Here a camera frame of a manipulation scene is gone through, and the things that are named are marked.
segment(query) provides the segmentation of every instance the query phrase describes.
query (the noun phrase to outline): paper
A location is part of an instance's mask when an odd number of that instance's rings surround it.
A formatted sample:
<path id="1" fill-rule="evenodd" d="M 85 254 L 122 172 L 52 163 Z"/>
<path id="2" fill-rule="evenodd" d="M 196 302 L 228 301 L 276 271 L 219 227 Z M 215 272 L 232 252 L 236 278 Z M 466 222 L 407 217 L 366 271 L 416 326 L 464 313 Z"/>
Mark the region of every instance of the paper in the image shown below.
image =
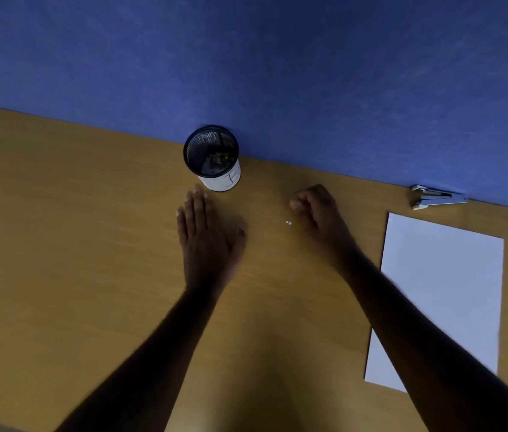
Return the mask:
<path id="1" fill-rule="evenodd" d="M 498 369 L 504 240 L 390 214 L 382 272 L 432 322 Z M 365 380 L 406 391 L 372 331 Z"/>

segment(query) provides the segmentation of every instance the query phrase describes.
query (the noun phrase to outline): black metal mesh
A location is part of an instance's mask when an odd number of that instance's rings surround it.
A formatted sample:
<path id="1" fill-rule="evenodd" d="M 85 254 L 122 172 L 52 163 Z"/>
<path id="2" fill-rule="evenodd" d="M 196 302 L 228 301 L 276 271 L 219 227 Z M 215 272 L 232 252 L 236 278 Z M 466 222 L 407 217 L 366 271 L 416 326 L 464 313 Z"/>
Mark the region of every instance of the black metal mesh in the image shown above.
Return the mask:
<path id="1" fill-rule="evenodd" d="M 184 145 L 184 161 L 202 177 L 217 177 L 228 172 L 238 159 L 238 142 L 223 127 L 196 130 Z"/>

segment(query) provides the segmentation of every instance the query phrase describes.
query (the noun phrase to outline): person's left hand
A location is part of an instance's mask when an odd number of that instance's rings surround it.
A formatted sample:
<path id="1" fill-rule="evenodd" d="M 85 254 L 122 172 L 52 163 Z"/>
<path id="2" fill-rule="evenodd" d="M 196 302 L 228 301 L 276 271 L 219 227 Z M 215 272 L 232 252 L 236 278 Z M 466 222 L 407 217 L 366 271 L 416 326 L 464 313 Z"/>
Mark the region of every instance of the person's left hand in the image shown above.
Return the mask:
<path id="1" fill-rule="evenodd" d="M 196 186 L 176 211 L 178 238 L 184 255 L 186 288 L 212 288 L 219 297 L 230 282 L 246 247 L 246 231 L 238 226 L 225 236 L 214 202 Z"/>

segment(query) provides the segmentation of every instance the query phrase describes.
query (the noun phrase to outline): forearm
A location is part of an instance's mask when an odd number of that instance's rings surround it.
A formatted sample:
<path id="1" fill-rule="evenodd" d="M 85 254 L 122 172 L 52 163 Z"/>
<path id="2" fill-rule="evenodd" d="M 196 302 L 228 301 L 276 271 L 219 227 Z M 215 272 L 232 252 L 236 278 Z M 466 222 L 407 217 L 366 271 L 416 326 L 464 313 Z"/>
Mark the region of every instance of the forearm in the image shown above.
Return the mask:
<path id="1" fill-rule="evenodd" d="M 216 298 L 186 290 L 154 333 L 57 431 L 164 430 Z"/>
<path id="2" fill-rule="evenodd" d="M 352 288 L 427 427 L 508 427 L 508 387 L 438 329 L 360 251 L 340 273 Z"/>

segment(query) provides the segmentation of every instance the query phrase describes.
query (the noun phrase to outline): wooden table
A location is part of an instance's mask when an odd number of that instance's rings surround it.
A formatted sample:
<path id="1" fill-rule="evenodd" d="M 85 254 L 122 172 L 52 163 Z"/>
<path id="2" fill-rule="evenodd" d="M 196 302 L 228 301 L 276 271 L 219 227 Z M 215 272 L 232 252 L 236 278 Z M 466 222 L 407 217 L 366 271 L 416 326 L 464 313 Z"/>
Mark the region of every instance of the wooden table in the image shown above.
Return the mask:
<path id="1" fill-rule="evenodd" d="M 407 394 L 364 382 L 370 325 L 287 207 L 315 182 L 378 264 L 389 211 L 505 239 L 508 383 L 507 207 L 415 212 L 407 188 L 240 162 L 217 198 L 249 223 L 248 247 L 169 431 L 424 430 Z M 183 289 L 174 213 L 197 181 L 182 145 L 0 110 L 0 423 L 53 429 L 160 322 Z"/>

